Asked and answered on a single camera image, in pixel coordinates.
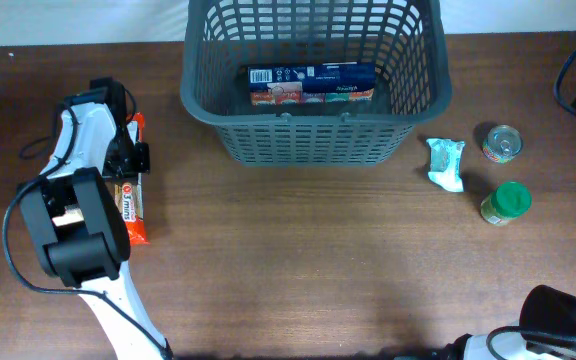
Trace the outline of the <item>San Remo spaghetti packet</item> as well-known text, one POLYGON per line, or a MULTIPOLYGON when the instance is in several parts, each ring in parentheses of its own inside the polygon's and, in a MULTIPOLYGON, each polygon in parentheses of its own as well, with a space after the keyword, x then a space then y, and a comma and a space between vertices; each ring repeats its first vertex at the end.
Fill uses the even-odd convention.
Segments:
MULTIPOLYGON (((138 112, 127 124, 128 133, 134 146, 143 145, 145 118, 138 112)), ((114 185, 115 204, 126 225, 132 246, 149 245, 144 221, 142 193, 142 173, 124 179, 114 185)))

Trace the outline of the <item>dark blue cardboard box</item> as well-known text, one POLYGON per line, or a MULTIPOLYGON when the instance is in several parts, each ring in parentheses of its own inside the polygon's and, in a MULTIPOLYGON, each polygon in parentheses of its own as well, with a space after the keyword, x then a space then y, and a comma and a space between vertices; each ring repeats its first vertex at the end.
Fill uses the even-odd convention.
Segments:
POLYGON ((253 106, 371 101, 375 66, 345 62, 263 65, 248 69, 253 106))

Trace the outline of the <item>light green packet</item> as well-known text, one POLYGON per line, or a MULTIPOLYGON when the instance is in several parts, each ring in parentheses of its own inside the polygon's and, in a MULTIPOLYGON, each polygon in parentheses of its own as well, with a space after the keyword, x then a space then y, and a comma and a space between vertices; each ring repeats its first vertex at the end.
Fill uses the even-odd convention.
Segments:
POLYGON ((426 142, 430 148, 429 180, 448 192, 463 192, 460 162, 465 142, 443 138, 428 138, 426 142))

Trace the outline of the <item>small tin can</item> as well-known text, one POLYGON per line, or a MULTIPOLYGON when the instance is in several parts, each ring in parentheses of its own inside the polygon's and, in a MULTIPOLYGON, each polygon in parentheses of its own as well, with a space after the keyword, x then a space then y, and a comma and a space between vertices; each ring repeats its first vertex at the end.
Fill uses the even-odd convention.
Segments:
POLYGON ((492 128, 482 144, 484 155, 495 163, 508 163, 522 150, 523 140, 520 133, 508 125, 492 128))

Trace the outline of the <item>green lid glass jar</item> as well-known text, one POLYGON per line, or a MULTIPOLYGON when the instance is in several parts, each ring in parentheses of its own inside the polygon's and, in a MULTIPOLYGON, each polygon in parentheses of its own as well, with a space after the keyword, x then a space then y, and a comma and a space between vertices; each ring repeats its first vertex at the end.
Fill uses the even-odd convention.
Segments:
POLYGON ((506 182, 492 191, 481 203, 482 218, 495 226, 504 226, 524 215, 532 205, 532 195, 519 182, 506 182))

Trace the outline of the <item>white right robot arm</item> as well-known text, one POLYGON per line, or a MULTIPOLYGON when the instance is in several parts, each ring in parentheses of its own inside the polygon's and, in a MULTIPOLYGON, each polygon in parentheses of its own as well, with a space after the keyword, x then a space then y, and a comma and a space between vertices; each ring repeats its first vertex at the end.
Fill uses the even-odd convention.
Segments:
POLYGON ((467 149, 465 189, 425 139, 369 167, 245 167, 213 141, 158 144, 137 283, 175 353, 338 358, 462 334, 576 353, 576 140, 515 164, 467 149))

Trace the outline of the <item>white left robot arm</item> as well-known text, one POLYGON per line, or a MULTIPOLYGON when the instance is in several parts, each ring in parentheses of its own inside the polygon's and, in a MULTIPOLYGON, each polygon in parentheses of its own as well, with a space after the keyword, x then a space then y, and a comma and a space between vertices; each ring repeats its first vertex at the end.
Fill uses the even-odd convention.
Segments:
POLYGON ((53 154, 40 174, 19 186, 20 209, 43 271, 60 289, 17 280, 37 293, 80 297, 99 321, 119 359, 170 359, 168 340, 150 320, 130 274, 131 226, 141 175, 150 171, 143 117, 132 94, 111 78, 57 107, 53 154))

